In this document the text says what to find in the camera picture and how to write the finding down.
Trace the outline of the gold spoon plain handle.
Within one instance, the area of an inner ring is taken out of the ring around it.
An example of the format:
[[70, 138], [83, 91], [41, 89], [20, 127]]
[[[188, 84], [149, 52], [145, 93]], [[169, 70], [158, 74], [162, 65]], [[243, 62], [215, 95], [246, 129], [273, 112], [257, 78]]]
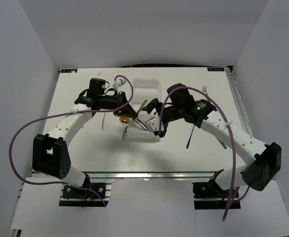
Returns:
[[120, 117], [120, 118], [119, 118], [119, 121], [120, 121], [121, 123], [124, 123], [124, 124], [129, 124], [129, 123], [130, 123], [130, 119], [127, 118], [127, 117]]

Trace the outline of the purple metallic spoon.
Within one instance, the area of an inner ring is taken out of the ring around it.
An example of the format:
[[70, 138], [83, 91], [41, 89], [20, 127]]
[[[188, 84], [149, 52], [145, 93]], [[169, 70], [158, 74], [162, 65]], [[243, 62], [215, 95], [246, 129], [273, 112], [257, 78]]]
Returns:
[[147, 126], [138, 118], [135, 119], [135, 121], [143, 128], [143, 129], [148, 129]]

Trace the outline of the silver spoon green handle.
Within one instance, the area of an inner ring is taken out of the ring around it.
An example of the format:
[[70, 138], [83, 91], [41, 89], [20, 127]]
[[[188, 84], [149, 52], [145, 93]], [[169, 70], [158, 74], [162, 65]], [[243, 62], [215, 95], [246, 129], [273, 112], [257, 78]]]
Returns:
[[[143, 101], [143, 103], [140, 105], [140, 107], [138, 108], [138, 110], [136, 111], [136, 112], [137, 112], [137, 117], [136, 117], [136, 118], [138, 118], [138, 116], [139, 116], [139, 114], [140, 114], [140, 112], [141, 112], [141, 109], [146, 105], [146, 103], [147, 103], [147, 100], [145, 99], [145, 100]], [[124, 140], [124, 138], [126, 137], [127, 129], [128, 129], [129, 126], [131, 126], [132, 123], [134, 123], [134, 124], [136, 124], [136, 125], [139, 125], [139, 124], [135, 121], [136, 118], [132, 118], [132, 119], [130, 120], [130, 123], [127, 124], [127, 126], [125, 127], [125, 129], [124, 129], [124, 131], [123, 131], [123, 134], [122, 134], [122, 140]]]

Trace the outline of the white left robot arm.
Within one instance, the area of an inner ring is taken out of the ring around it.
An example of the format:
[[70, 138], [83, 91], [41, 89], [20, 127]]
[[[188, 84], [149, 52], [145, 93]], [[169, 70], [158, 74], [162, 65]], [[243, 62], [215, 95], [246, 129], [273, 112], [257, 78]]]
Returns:
[[74, 186], [74, 192], [80, 197], [87, 196], [91, 186], [89, 176], [71, 165], [68, 146], [72, 139], [96, 113], [112, 112], [117, 117], [129, 118], [137, 116], [130, 105], [131, 99], [114, 88], [111, 88], [113, 95], [109, 95], [106, 83], [104, 79], [92, 78], [88, 89], [79, 94], [61, 122], [47, 134], [36, 135], [33, 141], [33, 170]]

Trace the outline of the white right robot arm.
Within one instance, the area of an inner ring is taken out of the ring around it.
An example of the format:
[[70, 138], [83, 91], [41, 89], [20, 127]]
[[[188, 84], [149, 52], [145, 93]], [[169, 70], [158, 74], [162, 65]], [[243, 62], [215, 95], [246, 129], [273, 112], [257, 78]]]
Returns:
[[208, 96], [195, 100], [189, 88], [181, 83], [169, 87], [167, 93], [170, 106], [155, 98], [142, 108], [148, 114], [155, 111], [155, 115], [146, 121], [150, 132], [164, 137], [170, 122], [183, 119], [223, 142], [245, 163], [215, 172], [209, 180], [210, 193], [220, 197], [231, 187], [240, 186], [264, 190], [281, 169], [281, 147], [275, 142], [268, 145], [236, 127]]

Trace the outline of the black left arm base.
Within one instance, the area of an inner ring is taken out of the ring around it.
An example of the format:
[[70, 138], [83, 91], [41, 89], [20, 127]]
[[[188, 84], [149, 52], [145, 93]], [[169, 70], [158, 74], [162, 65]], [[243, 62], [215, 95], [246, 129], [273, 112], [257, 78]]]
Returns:
[[[91, 183], [90, 187], [108, 204], [111, 183]], [[61, 192], [59, 206], [63, 207], [105, 207], [101, 199], [93, 192], [71, 188], [65, 185]]]

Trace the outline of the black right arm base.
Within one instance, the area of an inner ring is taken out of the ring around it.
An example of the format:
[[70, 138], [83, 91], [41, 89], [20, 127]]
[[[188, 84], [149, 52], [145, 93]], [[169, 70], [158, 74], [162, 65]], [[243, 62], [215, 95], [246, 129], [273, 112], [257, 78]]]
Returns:
[[229, 190], [221, 189], [213, 182], [213, 176], [216, 178], [218, 173], [223, 169], [215, 172], [198, 172], [193, 178], [193, 195], [195, 210], [223, 210], [228, 201]]

